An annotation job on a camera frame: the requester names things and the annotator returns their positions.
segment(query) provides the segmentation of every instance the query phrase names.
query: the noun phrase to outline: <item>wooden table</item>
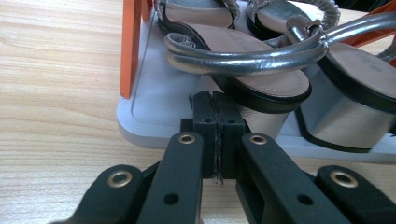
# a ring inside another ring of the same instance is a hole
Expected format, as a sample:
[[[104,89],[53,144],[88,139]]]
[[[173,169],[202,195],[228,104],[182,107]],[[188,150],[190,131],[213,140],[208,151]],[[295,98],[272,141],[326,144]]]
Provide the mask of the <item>wooden table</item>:
[[[161,159],[118,129],[121,16],[121,0],[0,0],[0,223],[66,219],[106,168]],[[293,159],[349,167],[396,202],[394,165]],[[234,181],[204,181],[202,219],[247,222]]]

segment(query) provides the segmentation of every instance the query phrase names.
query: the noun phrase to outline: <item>wood grain surface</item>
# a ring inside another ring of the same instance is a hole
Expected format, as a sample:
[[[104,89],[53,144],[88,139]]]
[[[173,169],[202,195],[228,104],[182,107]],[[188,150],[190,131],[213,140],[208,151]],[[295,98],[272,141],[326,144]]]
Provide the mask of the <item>wood grain surface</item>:
[[[118,129],[121,18],[121,0],[0,0],[0,223],[66,219],[106,168],[161,159]],[[393,165],[294,159],[345,165],[396,201]],[[247,223],[234,181],[204,181],[202,219]]]

